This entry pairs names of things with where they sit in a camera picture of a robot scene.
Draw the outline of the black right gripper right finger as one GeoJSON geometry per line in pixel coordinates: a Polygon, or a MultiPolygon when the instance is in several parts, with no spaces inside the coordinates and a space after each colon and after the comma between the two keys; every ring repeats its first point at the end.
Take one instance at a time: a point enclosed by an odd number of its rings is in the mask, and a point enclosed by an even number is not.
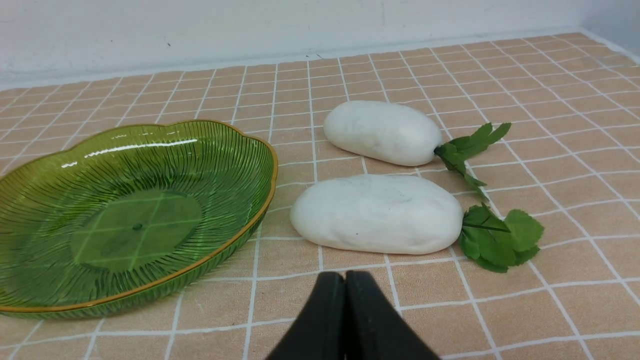
{"type": "Polygon", "coordinates": [[[347,360],[439,360],[391,305],[370,272],[346,272],[347,360]]]}

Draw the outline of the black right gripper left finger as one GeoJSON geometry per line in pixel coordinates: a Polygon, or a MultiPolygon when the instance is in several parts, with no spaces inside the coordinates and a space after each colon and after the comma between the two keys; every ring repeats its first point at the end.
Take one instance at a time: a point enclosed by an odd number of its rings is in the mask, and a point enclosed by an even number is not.
{"type": "Polygon", "coordinates": [[[338,272],[318,274],[302,310],[268,360],[343,360],[346,284],[338,272]]]}

